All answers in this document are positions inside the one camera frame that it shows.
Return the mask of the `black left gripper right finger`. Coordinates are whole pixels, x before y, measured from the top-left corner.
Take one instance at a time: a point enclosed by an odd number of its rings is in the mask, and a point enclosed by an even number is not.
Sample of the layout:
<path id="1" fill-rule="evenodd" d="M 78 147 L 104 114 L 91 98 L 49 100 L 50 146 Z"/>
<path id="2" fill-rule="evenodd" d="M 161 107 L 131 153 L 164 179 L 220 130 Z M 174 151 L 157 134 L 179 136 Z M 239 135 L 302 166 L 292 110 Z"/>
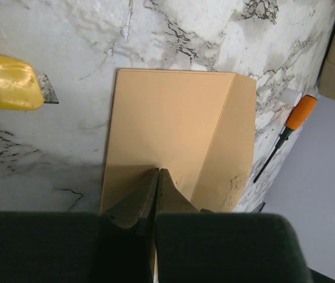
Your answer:
<path id="1" fill-rule="evenodd" d="M 160 282 L 311 282 L 288 220 L 265 213 L 200 212 L 167 169 L 157 185 L 155 247 Z"/>

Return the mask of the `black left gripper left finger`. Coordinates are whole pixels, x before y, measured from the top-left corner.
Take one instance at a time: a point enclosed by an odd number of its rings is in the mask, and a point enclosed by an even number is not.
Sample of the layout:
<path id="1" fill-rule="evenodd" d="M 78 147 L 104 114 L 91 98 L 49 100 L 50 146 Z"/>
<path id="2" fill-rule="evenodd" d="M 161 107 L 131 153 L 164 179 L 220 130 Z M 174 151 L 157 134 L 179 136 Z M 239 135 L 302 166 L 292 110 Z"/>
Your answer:
<path id="1" fill-rule="evenodd" d="M 0 282 L 152 282 L 158 175 L 105 212 L 0 212 Z"/>

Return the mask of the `white glue stick cap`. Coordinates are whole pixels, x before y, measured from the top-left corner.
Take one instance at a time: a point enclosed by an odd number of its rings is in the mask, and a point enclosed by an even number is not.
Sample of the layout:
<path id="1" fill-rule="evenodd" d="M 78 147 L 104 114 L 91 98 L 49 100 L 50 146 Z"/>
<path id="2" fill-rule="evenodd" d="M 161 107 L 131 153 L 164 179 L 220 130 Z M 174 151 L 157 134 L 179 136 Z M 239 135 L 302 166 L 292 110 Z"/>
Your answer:
<path id="1" fill-rule="evenodd" d="M 295 107 L 302 98 L 302 92 L 286 88 L 280 97 L 280 102 Z"/>

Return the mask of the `brown paper envelope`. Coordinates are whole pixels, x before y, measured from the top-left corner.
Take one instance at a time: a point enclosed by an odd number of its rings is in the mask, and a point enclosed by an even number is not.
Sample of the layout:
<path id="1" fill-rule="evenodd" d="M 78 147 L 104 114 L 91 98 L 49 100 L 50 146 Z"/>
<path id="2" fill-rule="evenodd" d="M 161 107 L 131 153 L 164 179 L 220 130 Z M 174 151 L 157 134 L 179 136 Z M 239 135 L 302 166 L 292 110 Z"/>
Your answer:
<path id="1" fill-rule="evenodd" d="M 253 166 L 256 81 L 237 73 L 120 68 L 101 209 L 167 169 L 197 209 L 231 212 Z"/>

